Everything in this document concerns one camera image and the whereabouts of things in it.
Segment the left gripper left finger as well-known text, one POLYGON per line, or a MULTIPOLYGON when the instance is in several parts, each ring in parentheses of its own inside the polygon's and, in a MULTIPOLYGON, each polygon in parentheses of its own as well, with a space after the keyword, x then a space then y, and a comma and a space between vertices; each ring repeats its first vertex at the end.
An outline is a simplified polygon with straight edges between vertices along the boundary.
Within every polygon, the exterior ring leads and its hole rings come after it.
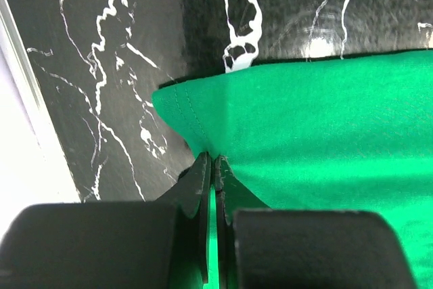
POLYGON ((212 160, 153 201, 39 204, 1 241, 2 288, 202 288, 212 160))

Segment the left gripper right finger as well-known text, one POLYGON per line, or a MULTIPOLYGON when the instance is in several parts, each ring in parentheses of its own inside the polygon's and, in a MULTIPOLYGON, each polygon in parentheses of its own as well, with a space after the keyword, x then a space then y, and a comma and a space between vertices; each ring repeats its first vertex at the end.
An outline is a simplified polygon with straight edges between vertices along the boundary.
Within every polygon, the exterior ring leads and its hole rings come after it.
POLYGON ((414 288, 394 230, 356 210, 275 210, 214 164, 221 288, 414 288))

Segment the green t shirt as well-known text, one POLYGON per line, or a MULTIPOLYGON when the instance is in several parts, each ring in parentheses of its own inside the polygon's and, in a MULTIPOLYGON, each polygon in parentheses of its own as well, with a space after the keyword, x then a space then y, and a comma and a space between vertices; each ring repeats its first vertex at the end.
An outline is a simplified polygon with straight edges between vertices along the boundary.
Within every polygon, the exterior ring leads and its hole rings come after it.
POLYGON ((432 52, 291 62, 161 88, 194 155, 228 160, 272 208, 370 210, 432 287, 432 52))

